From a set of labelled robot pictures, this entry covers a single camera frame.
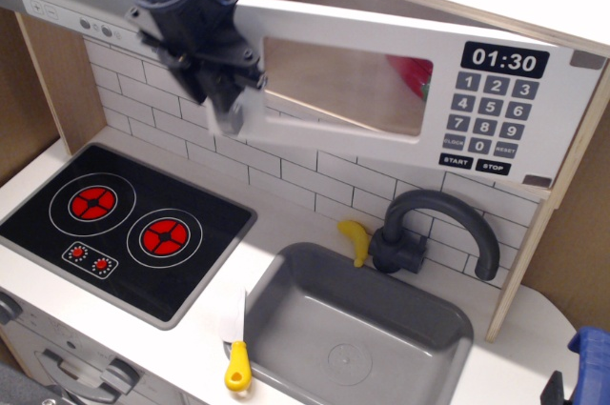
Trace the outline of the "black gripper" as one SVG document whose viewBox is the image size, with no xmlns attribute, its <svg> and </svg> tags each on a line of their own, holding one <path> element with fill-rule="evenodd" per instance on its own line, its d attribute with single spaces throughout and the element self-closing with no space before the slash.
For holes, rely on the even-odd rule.
<svg viewBox="0 0 610 405">
<path fill-rule="evenodd" d="M 177 83 L 227 114 L 246 87 L 262 89 L 260 56 L 234 23 L 237 0 L 134 0 L 126 17 Z M 198 77 L 204 74 L 202 87 Z"/>
</svg>

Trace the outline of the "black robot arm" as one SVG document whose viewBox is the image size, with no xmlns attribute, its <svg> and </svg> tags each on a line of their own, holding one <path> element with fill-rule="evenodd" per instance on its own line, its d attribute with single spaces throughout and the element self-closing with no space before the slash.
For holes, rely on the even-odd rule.
<svg viewBox="0 0 610 405">
<path fill-rule="evenodd" d="M 218 114 L 230 113 L 247 88 L 266 82 L 260 56 L 234 22 L 238 0 L 134 0 L 153 29 L 140 30 L 174 78 L 199 103 L 211 100 Z"/>
</svg>

